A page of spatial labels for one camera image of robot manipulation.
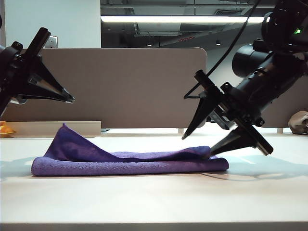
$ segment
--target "microfiber cloth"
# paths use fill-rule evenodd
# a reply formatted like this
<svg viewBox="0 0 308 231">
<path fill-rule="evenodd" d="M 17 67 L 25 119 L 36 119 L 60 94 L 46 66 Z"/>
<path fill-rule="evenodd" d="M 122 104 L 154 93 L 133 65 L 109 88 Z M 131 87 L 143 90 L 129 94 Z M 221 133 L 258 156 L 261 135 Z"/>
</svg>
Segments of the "microfiber cloth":
<svg viewBox="0 0 308 231">
<path fill-rule="evenodd" d="M 98 176 L 224 171 L 224 158 L 211 157 L 208 146 L 176 152 L 109 153 L 83 138 L 65 124 L 58 130 L 43 157 L 31 171 L 35 176 Z"/>
</svg>

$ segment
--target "white wall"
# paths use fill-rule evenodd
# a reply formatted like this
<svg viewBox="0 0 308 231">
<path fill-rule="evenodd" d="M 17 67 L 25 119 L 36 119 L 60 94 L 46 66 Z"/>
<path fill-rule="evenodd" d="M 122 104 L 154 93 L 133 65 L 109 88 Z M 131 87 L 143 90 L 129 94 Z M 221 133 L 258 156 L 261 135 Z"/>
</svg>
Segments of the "white wall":
<svg viewBox="0 0 308 231">
<path fill-rule="evenodd" d="M 0 29 L 0 45 L 5 45 L 5 23 L 4 23 L 4 1 L 0 1 L 0 14 L 2 17 L 2 27 Z"/>
<path fill-rule="evenodd" d="M 6 46 L 27 48 L 40 27 L 58 36 L 58 48 L 100 48 L 100 0 L 4 0 Z"/>
</svg>

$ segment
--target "black cable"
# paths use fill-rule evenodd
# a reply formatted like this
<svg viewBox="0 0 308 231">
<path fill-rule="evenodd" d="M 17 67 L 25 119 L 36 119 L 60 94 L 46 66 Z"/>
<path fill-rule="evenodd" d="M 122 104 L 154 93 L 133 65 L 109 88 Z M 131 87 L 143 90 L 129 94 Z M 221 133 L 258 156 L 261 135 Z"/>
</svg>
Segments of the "black cable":
<svg viewBox="0 0 308 231">
<path fill-rule="evenodd" d="M 230 51 L 232 50 L 232 48 L 234 47 L 234 45 L 236 44 L 237 40 L 239 39 L 239 37 L 241 36 L 242 32 L 244 31 L 245 27 L 247 26 L 248 20 L 251 17 L 251 15 L 253 14 L 253 12 L 255 11 L 256 7 L 259 5 L 259 3 L 261 2 L 261 0 L 258 0 L 255 5 L 253 6 L 253 8 L 251 9 L 251 12 L 249 13 L 247 20 L 244 22 L 241 30 L 239 31 L 239 33 L 237 34 L 237 36 L 235 37 L 235 39 L 233 40 L 233 42 L 231 43 L 231 45 L 229 46 L 229 48 L 227 49 L 227 51 L 224 53 L 224 55 L 218 60 L 218 62 L 212 67 L 212 69 L 206 74 L 206 77 L 209 77 L 214 71 L 215 69 L 222 63 L 222 61 L 224 61 L 224 59 L 228 56 L 228 54 L 230 53 Z M 189 96 L 194 90 L 196 90 L 198 87 L 200 86 L 200 83 L 197 83 L 192 89 L 190 89 L 185 95 L 184 95 L 184 99 L 196 99 L 196 97 L 199 98 L 199 96 Z"/>
</svg>

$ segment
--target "fluorescent light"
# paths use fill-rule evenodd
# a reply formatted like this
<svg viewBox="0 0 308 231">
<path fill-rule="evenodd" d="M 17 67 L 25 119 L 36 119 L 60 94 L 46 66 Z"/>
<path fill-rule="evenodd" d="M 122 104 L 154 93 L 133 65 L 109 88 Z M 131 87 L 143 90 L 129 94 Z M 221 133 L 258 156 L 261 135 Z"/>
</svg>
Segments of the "fluorescent light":
<svg viewBox="0 0 308 231">
<path fill-rule="evenodd" d="M 112 23 L 244 23 L 247 17 L 228 16 L 101 16 L 103 22 Z M 264 17 L 250 17 L 249 23 L 262 23 Z"/>
</svg>

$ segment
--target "white table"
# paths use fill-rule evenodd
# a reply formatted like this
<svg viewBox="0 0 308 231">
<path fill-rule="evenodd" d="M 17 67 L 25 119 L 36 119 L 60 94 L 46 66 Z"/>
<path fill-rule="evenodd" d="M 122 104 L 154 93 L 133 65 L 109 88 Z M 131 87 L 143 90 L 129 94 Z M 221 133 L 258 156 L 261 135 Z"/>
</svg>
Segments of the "white table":
<svg viewBox="0 0 308 231">
<path fill-rule="evenodd" d="M 107 151 L 213 145 L 226 133 L 115 135 Z M 1 139 L 1 230 L 308 230 L 308 136 L 265 134 L 271 156 L 221 154 L 226 172 L 108 177 L 33 177 L 52 139 Z"/>
</svg>

